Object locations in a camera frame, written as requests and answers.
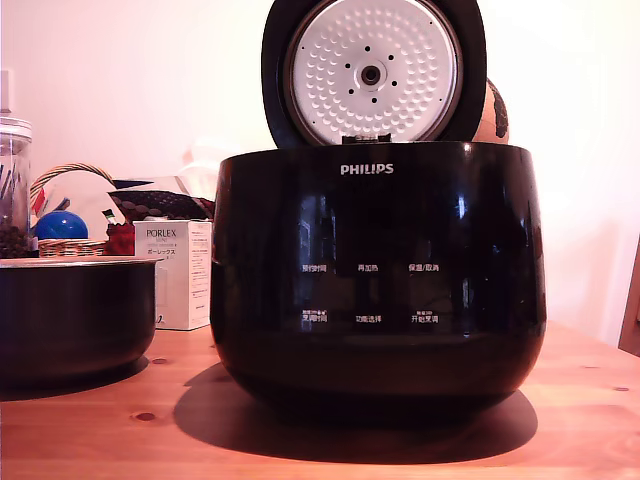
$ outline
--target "white box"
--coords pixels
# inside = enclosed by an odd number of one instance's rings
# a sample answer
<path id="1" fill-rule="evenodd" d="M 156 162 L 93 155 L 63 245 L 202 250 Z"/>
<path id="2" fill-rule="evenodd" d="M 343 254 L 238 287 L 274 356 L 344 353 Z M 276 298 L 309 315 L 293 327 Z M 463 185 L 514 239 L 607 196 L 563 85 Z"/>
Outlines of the white box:
<path id="1" fill-rule="evenodd" d="M 211 222 L 133 223 L 136 256 L 163 258 L 156 266 L 156 327 L 193 330 L 211 314 Z"/>

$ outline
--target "black rice cooker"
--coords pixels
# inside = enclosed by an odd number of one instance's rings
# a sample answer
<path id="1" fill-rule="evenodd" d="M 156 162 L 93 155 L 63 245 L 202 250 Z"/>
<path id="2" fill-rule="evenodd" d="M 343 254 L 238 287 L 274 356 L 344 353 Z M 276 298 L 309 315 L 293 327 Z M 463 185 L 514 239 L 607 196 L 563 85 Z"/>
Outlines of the black rice cooker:
<path id="1" fill-rule="evenodd" d="M 278 149 L 225 160 L 212 330 L 256 398 L 305 418 L 468 418 L 542 346 L 531 155 L 473 141 L 470 0 L 276 0 L 262 51 Z"/>

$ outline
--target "glossy black surface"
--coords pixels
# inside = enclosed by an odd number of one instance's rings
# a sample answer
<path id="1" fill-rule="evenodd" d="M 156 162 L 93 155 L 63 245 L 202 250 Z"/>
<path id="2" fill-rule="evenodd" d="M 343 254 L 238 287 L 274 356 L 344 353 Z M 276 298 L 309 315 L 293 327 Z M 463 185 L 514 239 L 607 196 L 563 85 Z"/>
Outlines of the glossy black surface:
<path id="1" fill-rule="evenodd" d="M 289 115 L 285 101 L 284 62 L 305 16 L 324 0 L 275 0 L 262 38 L 262 98 L 271 136 L 280 148 L 308 145 Z M 462 91 L 458 106 L 438 140 L 467 141 L 478 130 L 487 82 L 484 25 L 475 0 L 430 0 L 446 16 L 462 52 Z"/>
<path id="2" fill-rule="evenodd" d="M 361 165 L 380 173 L 341 174 Z M 513 393 L 537 359 L 541 238 L 531 157 L 516 147 L 231 158 L 214 230 L 220 356 L 248 391 L 288 412 L 472 414 Z"/>
<path id="3" fill-rule="evenodd" d="M 155 265 L 0 268 L 0 390 L 55 388 L 139 359 Z"/>

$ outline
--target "wooden table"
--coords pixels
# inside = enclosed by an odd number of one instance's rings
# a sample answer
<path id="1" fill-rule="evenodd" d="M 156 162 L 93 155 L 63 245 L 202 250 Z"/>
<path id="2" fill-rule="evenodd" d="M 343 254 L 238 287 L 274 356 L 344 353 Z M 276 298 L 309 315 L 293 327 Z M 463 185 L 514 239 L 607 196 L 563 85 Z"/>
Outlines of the wooden table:
<path id="1" fill-rule="evenodd" d="M 437 432 L 278 423 L 208 328 L 158 331 L 140 373 L 2 405 L 3 479 L 640 479 L 640 359 L 559 325 L 521 391 Z"/>

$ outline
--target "philips logo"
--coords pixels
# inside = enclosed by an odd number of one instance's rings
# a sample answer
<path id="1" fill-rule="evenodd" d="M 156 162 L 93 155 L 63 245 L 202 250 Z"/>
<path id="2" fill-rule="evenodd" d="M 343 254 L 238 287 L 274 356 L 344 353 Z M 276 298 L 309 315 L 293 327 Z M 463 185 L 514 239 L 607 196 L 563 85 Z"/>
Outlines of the philips logo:
<path id="1" fill-rule="evenodd" d="M 340 175 L 379 175 L 393 173 L 393 163 L 374 163 L 372 165 L 340 165 Z"/>

